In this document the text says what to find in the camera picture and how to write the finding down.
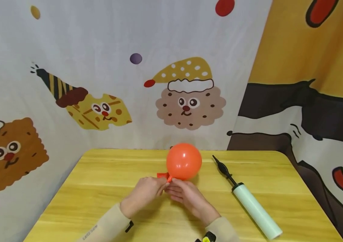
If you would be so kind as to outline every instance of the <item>yellow dot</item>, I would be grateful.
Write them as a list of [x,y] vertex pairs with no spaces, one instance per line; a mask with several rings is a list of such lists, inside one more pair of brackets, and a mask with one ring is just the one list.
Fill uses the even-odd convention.
[[36,6],[31,6],[30,12],[32,13],[35,19],[39,19],[41,16],[40,10]]

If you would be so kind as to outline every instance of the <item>yellow hat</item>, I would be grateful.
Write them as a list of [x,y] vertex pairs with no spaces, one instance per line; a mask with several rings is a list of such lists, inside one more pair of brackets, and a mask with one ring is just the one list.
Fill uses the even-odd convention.
[[212,72],[208,63],[201,57],[191,57],[170,64],[158,72],[153,79],[144,83],[145,87],[152,87],[156,83],[169,83],[176,80],[212,81]]

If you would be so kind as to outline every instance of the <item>cartoon nose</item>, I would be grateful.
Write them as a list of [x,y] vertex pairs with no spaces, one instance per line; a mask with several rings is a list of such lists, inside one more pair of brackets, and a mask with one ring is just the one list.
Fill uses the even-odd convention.
[[14,153],[11,153],[11,152],[9,152],[9,153],[7,153],[5,156],[4,156],[4,160],[5,161],[11,161],[11,159],[13,159],[13,157],[14,157]]

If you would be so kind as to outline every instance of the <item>hand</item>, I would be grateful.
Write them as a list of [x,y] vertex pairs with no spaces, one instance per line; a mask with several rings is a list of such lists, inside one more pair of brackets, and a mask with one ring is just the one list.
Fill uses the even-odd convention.
[[165,189],[165,192],[171,195],[172,200],[184,204],[195,217],[203,222],[205,227],[221,217],[198,188],[189,181],[173,178],[172,183]]
[[135,188],[120,203],[120,211],[127,218],[133,217],[156,197],[161,196],[164,189],[169,185],[167,179],[144,177],[139,179]]

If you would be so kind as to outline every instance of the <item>fabric backdrop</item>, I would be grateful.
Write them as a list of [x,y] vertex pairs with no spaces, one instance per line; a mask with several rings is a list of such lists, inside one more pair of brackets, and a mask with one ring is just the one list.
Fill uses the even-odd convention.
[[90,148],[225,150],[270,6],[0,0],[0,241]]
[[273,1],[227,135],[284,153],[343,237],[343,0]]

